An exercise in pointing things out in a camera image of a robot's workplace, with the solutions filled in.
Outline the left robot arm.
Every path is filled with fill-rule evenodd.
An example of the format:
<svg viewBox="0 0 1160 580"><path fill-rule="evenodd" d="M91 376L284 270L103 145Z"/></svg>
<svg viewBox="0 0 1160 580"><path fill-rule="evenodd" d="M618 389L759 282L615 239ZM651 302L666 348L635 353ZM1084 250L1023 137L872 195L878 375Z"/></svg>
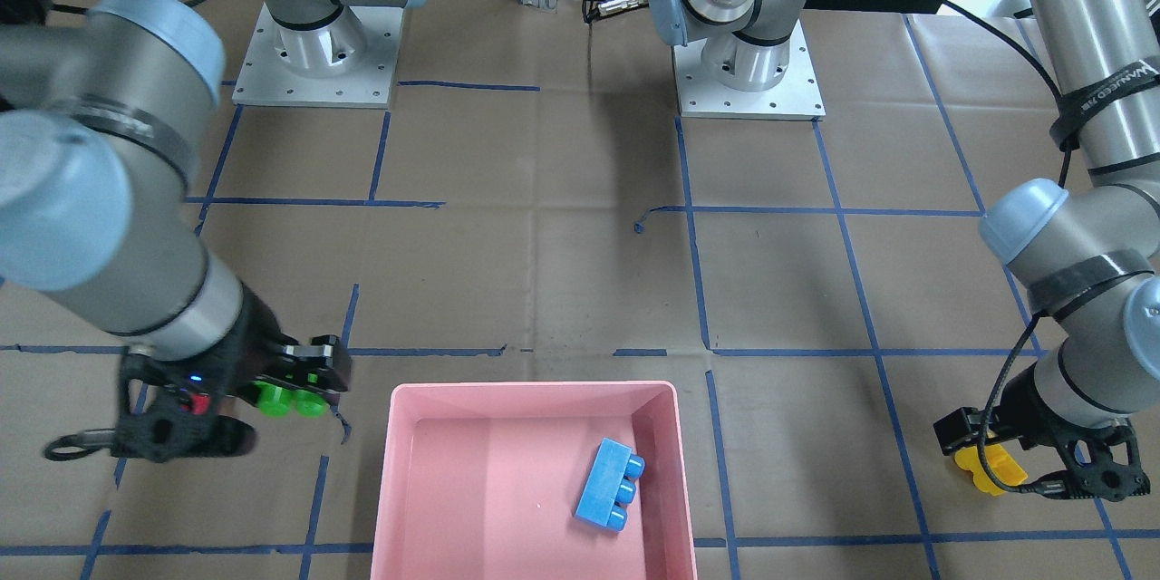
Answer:
<svg viewBox="0 0 1160 580"><path fill-rule="evenodd" d="M676 51L699 48L695 82L764 100L792 67L805 0L646 0ZM1034 179L983 211L983 242L1023 287L1032 322L1061 345L980 408L933 425L941 452L996 494L1124 500L1150 493L1131 418L1157 406L1157 36L1143 0L1030 0L1047 61L1012 48L1047 85L995 63L938 63L967 142L1012 135L1053 145L1057 179ZM976 84L974 90L967 84Z"/></svg>

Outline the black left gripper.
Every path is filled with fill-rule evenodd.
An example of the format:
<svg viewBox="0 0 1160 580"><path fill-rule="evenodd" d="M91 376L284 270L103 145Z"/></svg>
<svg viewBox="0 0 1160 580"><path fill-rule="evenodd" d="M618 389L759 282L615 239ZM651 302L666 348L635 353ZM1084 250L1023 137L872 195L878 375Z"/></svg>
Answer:
<svg viewBox="0 0 1160 580"><path fill-rule="evenodd" d="M987 474L986 445L1018 442L1023 450L1041 445L1060 457L1063 469L1016 488L995 480L1005 494L1105 501L1141 494L1141 459L1131 420L1115 416L1102 426L1078 426L1060 418L1041 399L1031 369L1018 374L1003 391L994 391L989 407L960 407L941 416L933 423L933 435L944 457L977 447Z"/></svg>

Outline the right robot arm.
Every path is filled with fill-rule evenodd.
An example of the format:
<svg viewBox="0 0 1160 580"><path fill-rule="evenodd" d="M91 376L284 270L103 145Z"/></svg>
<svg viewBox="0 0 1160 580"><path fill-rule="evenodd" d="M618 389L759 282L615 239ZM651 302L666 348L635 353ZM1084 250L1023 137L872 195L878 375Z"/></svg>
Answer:
<svg viewBox="0 0 1160 580"><path fill-rule="evenodd" d="M248 287L177 224L193 146L219 101L222 42L177 0L102 0L79 30L50 30L50 0L3 0L3 280L32 288L128 349L119 384L159 397L128 403L110 429L58 437L48 461L108 450L166 463L248 454L256 432L225 415L273 389L320 413L349 387L351 356L332 336L302 345ZM1050 445L1063 471L1008 493L1118 501L1150 492L1130 416L1157 403L1157 291L1147 258L1157 222L1086 224L1086 208L1121 219L1157 206L1157 131L1095 133L1103 113L1157 87L1157 58L1128 48L1105 73L1061 72L1051 135L1083 148L1097 190L1070 201L1061 184L1027 183L983 217L989 249L1020 274L1039 316L1070 340L1047 362L1000 377L983 409L935 426L945 455L1007 440Z"/></svg>

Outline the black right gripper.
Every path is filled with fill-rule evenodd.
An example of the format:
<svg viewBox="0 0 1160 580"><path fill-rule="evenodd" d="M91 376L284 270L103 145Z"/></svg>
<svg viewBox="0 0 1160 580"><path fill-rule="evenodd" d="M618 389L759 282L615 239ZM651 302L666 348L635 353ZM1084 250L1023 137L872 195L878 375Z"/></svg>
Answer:
<svg viewBox="0 0 1160 580"><path fill-rule="evenodd" d="M119 387L126 391L142 382L155 387L155 394L142 413L133 413L129 398L121 399L109 448L115 457L153 463L241 457L256 447L256 429L222 414L226 399L256 405L254 382L270 382L338 406L340 394L351 389L351 353L339 336L299 343L282 333L271 309L245 287L235 324L206 351L174 362L139 353L121 357ZM182 413L179 392L210 394L212 407L206 415Z"/></svg>

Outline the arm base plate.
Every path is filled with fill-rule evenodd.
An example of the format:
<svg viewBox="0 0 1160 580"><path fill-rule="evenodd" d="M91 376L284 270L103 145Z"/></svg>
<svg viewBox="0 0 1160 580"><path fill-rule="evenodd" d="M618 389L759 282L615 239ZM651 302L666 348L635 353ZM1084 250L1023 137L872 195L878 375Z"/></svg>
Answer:
<svg viewBox="0 0 1160 580"><path fill-rule="evenodd" d="M820 121L827 114L802 23L774 46L726 34L670 51L684 118Z"/></svg>
<svg viewBox="0 0 1160 580"><path fill-rule="evenodd" d="M329 26L296 31L262 7L232 100L261 108L387 110L405 17L401 7L347 7Z"/></svg>

